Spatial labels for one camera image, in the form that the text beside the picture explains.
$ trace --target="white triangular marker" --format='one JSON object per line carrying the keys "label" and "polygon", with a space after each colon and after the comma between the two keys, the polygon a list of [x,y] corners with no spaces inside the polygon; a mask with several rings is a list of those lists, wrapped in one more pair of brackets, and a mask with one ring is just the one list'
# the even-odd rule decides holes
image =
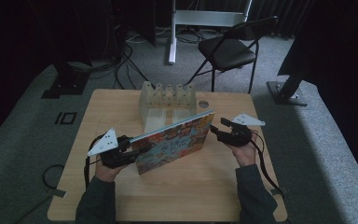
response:
{"label": "white triangular marker", "polygon": [[254,119],[246,114],[238,115],[237,117],[234,118],[234,120],[232,120],[232,122],[242,125],[260,125],[260,126],[266,125],[266,122],[258,119]]}
{"label": "white triangular marker", "polygon": [[98,153],[118,147],[115,129],[111,128],[107,133],[94,145],[89,151],[89,156],[97,155]]}

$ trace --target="book cover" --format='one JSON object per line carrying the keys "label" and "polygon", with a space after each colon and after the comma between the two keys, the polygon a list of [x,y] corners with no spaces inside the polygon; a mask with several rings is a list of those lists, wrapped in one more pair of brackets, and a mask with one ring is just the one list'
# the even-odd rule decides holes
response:
{"label": "book cover", "polygon": [[212,124],[212,110],[131,140],[132,150],[150,146],[136,160],[139,175],[202,149]]}

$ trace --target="hand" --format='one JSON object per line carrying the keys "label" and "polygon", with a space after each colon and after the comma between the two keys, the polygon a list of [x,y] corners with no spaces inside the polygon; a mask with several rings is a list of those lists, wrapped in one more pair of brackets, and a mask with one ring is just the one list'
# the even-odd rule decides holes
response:
{"label": "hand", "polygon": [[[252,132],[252,141],[255,142],[257,139],[257,131],[251,130]],[[234,147],[228,144],[225,144],[232,150],[232,154],[237,159],[237,162],[240,166],[247,166],[255,164],[255,146],[250,142],[243,147]]]}
{"label": "hand", "polygon": [[118,173],[120,173],[122,169],[127,167],[127,165],[124,165],[115,169],[111,169],[107,166],[104,166],[100,159],[100,154],[98,154],[97,163],[95,165],[95,176],[104,182],[113,183]]}

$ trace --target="chair backrest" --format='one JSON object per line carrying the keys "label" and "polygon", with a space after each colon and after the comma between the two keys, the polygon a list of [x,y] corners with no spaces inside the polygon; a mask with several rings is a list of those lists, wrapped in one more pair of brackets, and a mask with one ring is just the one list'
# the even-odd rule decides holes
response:
{"label": "chair backrest", "polygon": [[246,41],[258,40],[265,35],[272,34],[278,17],[269,17],[260,21],[244,21],[229,28],[224,37],[227,39],[241,39]]}

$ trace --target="dark sleeve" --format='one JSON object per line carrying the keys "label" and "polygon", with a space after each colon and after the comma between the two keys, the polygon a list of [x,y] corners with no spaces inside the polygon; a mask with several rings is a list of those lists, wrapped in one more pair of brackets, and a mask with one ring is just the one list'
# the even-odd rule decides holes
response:
{"label": "dark sleeve", "polygon": [[243,166],[235,172],[241,203],[240,224],[276,223],[273,212],[278,205],[264,187],[257,165]]}
{"label": "dark sleeve", "polygon": [[115,182],[91,179],[76,209],[79,223],[116,223]]}

